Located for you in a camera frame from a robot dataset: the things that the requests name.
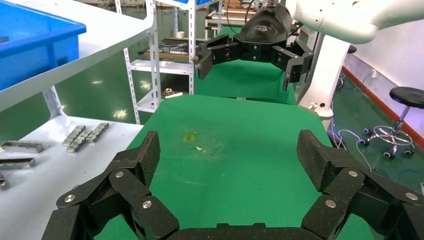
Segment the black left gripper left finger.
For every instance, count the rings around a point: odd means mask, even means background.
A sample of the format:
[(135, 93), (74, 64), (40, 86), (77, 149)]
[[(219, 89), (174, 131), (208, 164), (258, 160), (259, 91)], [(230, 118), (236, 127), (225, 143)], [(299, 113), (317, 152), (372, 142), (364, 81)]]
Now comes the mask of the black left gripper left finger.
[(117, 216), (140, 240), (169, 238), (179, 221), (150, 191), (160, 154), (156, 131), (147, 132), (139, 146), (118, 152), (102, 173), (57, 199), (42, 238), (92, 240)]

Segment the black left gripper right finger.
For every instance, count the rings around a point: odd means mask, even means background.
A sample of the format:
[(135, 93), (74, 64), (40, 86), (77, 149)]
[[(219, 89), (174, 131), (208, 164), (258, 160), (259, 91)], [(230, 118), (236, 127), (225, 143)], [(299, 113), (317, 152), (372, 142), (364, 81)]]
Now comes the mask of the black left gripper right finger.
[(424, 237), (424, 198), (414, 190), (371, 172), (348, 151), (322, 144), (308, 129), (298, 135), (298, 160), (320, 197), (301, 227), (334, 240), (351, 215), (362, 218), (387, 240)]

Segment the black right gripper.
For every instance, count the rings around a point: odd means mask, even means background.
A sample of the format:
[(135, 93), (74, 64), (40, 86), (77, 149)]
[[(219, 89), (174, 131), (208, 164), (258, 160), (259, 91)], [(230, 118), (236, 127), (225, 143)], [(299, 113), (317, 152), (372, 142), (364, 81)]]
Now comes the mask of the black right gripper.
[(301, 75), (311, 70), (314, 52), (307, 44), (296, 39), (287, 45), (292, 16), (282, 3), (259, 9), (233, 36), (223, 34), (199, 46), (197, 75), (205, 77), (213, 65), (234, 60), (270, 62), (284, 72), (282, 90), (298, 83)]

